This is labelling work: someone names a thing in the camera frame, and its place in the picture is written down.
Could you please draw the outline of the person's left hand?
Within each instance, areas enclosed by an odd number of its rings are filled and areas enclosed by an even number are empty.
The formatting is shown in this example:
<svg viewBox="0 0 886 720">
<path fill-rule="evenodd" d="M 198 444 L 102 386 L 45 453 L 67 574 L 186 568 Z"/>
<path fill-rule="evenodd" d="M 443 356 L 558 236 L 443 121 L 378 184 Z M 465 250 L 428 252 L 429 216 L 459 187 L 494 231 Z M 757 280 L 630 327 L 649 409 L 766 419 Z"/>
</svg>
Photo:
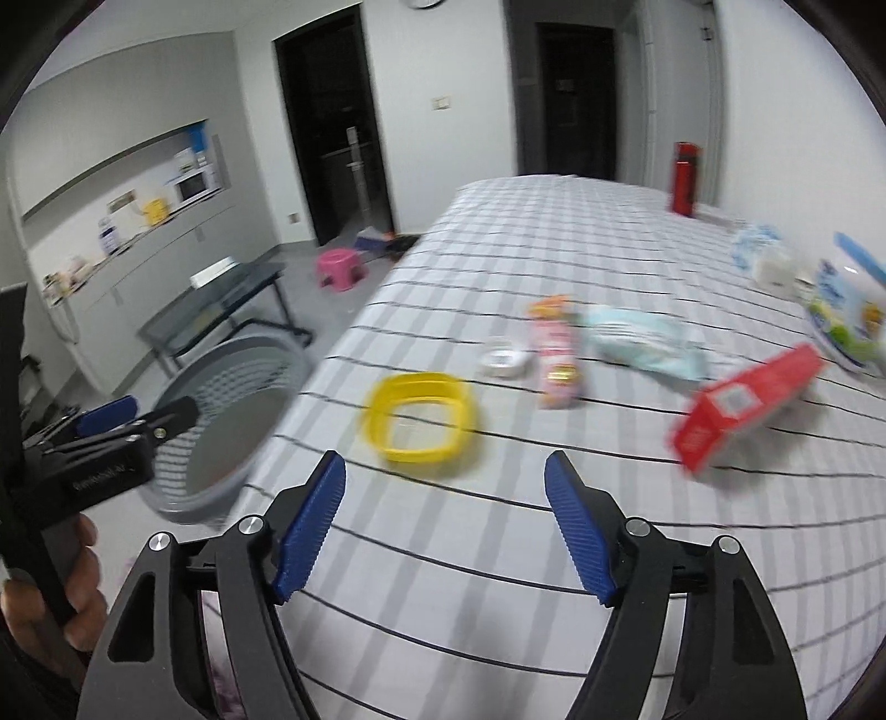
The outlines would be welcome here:
<svg viewBox="0 0 886 720">
<path fill-rule="evenodd" d="M 78 555 L 66 579 L 65 594 L 75 610 L 74 618 L 57 624 L 39 589 L 24 579 L 4 582 L 2 612 L 13 640 L 25 654 L 80 688 L 87 665 L 81 654 L 93 651 L 101 637 L 107 620 L 107 600 L 99 589 L 101 566 L 93 552 L 96 525 L 80 515 L 72 528 L 78 540 Z"/>
</svg>

